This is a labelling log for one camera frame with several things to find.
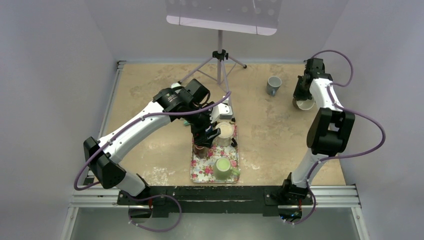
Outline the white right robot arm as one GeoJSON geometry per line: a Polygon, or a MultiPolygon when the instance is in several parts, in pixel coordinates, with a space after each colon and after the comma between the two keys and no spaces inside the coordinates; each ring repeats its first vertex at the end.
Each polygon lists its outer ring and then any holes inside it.
{"type": "Polygon", "coordinates": [[[306,136],[307,151],[298,167],[284,180],[280,196],[288,204],[305,199],[308,184],[324,165],[325,159],[342,153],[351,135],[355,116],[336,105],[340,103],[332,86],[333,78],[325,72],[321,58],[306,60],[303,75],[298,76],[292,104],[303,111],[317,107],[316,116],[306,136]]]}

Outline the cream beige mug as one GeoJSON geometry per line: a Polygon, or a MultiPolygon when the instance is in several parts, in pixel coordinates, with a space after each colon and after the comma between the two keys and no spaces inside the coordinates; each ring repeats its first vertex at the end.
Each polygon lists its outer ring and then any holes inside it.
{"type": "Polygon", "coordinates": [[[219,129],[220,134],[214,139],[214,144],[219,147],[230,146],[235,133],[234,123],[231,121],[219,122],[216,129],[219,129]]]}

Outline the grey blue mug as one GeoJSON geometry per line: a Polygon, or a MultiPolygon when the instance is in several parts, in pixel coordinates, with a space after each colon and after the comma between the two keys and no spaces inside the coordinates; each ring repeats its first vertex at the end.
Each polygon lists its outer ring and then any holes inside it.
{"type": "Polygon", "coordinates": [[[282,80],[277,76],[271,76],[267,80],[266,84],[266,93],[272,97],[274,97],[278,91],[278,89],[282,85],[282,80]]]}

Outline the small brown mug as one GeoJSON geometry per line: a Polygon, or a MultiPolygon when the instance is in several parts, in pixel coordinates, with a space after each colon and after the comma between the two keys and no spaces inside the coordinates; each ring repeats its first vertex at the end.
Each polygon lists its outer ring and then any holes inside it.
{"type": "Polygon", "coordinates": [[[193,154],[195,157],[199,159],[205,159],[208,155],[208,151],[209,151],[209,148],[205,146],[198,146],[198,145],[193,146],[193,154]]]}

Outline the black mug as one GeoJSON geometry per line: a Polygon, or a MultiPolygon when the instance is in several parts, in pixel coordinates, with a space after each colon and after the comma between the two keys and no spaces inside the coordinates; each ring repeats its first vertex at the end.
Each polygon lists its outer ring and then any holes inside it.
{"type": "Polygon", "coordinates": [[[292,99],[292,105],[295,109],[300,111],[309,111],[311,110],[315,105],[315,100],[312,99],[306,99],[306,100],[297,100],[296,98],[292,99]]]}

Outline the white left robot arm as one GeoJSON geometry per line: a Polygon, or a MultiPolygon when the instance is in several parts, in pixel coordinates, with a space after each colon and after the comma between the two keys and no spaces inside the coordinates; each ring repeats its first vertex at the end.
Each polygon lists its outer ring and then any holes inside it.
{"type": "Polygon", "coordinates": [[[218,102],[202,104],[211,92],[198,80],[186,86],[177,85],[160,90],[152,101],[131,120],[99,139],[87,138],[83,142],[85,164],[104,189],[113,187],[127,193],[138,205],[149,199],[149,186],[138,174],[120,166],[124,157],[139,143],[158,129],[176,119],[190,125],[192,141],[196,146],[210,148],[221,133],[216,128],[213,109],[229,98],[230,92],[218,102]]]}

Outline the light green mug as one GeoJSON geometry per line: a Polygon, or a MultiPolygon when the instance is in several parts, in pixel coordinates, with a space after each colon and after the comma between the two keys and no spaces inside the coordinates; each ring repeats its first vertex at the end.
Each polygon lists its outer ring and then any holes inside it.
{"type": "Polygon", "coordinates": [[[232,166],[231,162],[227,158],[219,158],[213,165],[213,176],[216,180],[226,181],[233,176],[239,177],[240,171],[232,166]]]}

